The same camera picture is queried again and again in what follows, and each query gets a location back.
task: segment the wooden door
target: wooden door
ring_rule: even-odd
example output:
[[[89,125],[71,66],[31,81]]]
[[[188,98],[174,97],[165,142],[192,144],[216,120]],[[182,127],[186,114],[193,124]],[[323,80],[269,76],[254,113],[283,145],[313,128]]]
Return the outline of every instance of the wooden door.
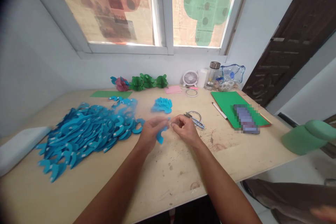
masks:
[[[293,0],[243,91],[266,107],[335,29],[336,0]]]

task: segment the table surface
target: table surface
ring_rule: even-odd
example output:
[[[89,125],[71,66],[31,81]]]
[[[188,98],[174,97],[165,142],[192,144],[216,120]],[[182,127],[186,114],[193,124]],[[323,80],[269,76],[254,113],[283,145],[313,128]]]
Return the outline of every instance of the table surface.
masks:
[[[113,104],[107,98],[90,97],[95,91],[64,94],[33,116],[20,130],[54,127],[81,102],[105,107]],[[198,96],[194,98],[186,96],[185,90],[170,95],[159,88],[133,92],[129,98],[138,100],[136,118],[145,120],[162,115],[161,112],[150,112],[158,97],[172,100],[172,113],[168,117],[187,111],[200,113],[205,125],[204,129],[197,127],[201,139],[232,179],[238,182],[289,162],[297,155],[288,151],[280,141],[280,137],[290,129],[242,91],[236,91],[273,125],[261,128],[259,135],[236,132],[214,108],[211,93],[204,89],[199,89]],[[156,143],[145,161],[125,223],[143,220],[206,194],[191,149],[172,128],[163,132],[162,136],[163,144]],[[1,143],[11,137],[3,138]],[[119,168],[138,138],[139,135],[132,134],[107,153],[92,153],[74,169],[67,168],[52,184],[50,174],[44,174],[43,167],[37,165],[42,156],[39,156],[38,150],[32,150],[1,178],[2,196],[6,201],[4,207],[9,212],[9,218],[15,223],[72,223]]]

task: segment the glass bottle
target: glass bottle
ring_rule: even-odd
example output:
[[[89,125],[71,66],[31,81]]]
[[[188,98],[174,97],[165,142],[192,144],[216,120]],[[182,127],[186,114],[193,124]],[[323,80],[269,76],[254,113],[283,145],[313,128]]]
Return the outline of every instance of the glass bottle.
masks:
[[[220,65],[221,64],[217,61],[211,61],[208,76],[206,78],[207,80],[204,86],[206,90],[212,90],[216,78],[216,73],[220,68]]]

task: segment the small scissors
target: small scissors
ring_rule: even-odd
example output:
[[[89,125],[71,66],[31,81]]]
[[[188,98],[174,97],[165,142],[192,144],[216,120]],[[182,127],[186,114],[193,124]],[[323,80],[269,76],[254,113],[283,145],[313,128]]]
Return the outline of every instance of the small scissors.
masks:
[[[196,118],[193,117],[193,116],[192,116],[191,114],[189,114],[188,112],[186,112],[186,113],[184,114],[184,116],[186,116],[186,117],[188,117],[188,118],[191,118],[191,119],[193,120],[193,122],[194,122],[198,127],[200,127],[200,128],[204,128],[204,124],[201,123],[201,122],[199,122],[199,121],[197,121]]]

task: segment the green paper sheet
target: green paper sheet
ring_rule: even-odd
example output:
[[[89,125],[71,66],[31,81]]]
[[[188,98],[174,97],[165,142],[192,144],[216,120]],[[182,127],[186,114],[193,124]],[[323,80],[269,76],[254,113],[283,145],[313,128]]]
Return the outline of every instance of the green paper sheet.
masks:
[[[90,97],[106,97],[109,98],[111,96],[121,96],[123,99],[128,98],[132,92],[119,92],[119,91],[105,91],[98,90],[94,92]]]
[[[236,91],[234,92],[211,92],[213,98],[216,100],[218,106],[221,108],[223,113],[227,116],[227,119],[230,121],[232,126],[235,129],[240,129],[240,123],[237,119],[233,105],[235,104],[247,104],[247,101],[244,100]],[[270,125],[270,123],[263,118],[257,111],[252,107],[249,108],[249,111],[256,123],[259,126]]]

